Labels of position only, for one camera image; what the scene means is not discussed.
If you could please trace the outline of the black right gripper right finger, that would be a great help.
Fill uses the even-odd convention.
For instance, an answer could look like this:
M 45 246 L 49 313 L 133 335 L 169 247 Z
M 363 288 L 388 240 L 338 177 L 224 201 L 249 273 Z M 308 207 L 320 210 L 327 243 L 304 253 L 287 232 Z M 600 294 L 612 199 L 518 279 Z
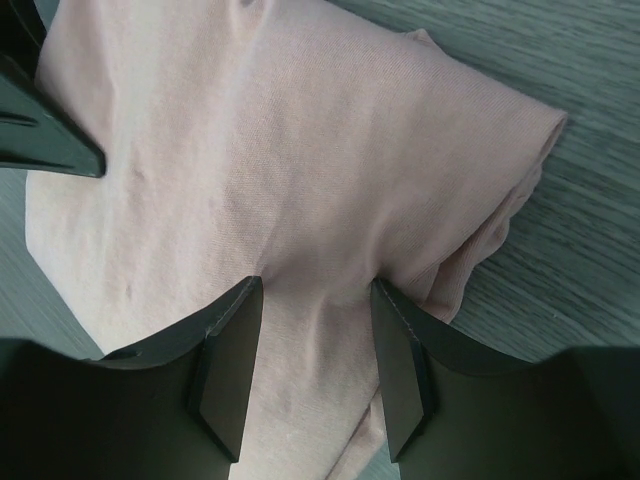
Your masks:
M 494 350 L 371 285 L 390 458 L 405 479 L 635 479 L 639 351 Z

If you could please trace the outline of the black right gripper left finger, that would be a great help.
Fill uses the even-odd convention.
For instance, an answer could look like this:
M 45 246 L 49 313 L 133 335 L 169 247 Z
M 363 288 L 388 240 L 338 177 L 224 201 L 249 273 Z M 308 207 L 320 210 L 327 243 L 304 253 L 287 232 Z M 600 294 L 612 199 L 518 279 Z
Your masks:
M 1 342 L 5 479 L 225 479 L 240 457 L 263 284 L 99 360 Z

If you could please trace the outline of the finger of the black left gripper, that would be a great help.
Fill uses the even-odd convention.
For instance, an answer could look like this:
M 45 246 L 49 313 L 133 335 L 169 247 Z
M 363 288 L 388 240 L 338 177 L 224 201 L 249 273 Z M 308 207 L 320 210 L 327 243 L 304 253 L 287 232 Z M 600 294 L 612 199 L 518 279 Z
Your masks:
M 45 38 L 33 1 L 1 3 L 1 166 L 101 178 L 101 148 L 35 84 Z

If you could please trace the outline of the pink printed t shirt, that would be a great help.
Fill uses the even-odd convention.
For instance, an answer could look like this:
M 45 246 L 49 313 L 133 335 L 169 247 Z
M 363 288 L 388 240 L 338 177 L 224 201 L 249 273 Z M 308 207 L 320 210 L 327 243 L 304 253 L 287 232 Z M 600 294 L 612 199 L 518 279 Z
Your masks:
M 358 476 L 384 433 L 372 280 L 452 320 L 567 119 L 325 1 L 63 1 L 37 81 L 106 156 L 30 173 L 25 226 L 102 350 L 263 281 L 234 479 Z

